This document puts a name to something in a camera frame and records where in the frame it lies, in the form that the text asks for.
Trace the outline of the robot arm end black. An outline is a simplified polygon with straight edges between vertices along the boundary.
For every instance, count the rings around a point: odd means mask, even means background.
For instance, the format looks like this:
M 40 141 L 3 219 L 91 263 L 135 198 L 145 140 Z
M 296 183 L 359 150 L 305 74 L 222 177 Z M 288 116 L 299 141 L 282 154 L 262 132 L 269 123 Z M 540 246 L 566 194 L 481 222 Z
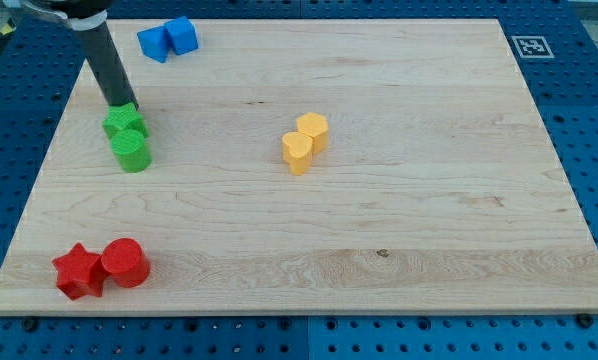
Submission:
M 75 31 L 92 30 L 107 19 L 115 0 L 1 0 L 15 17 L 61 24 Z

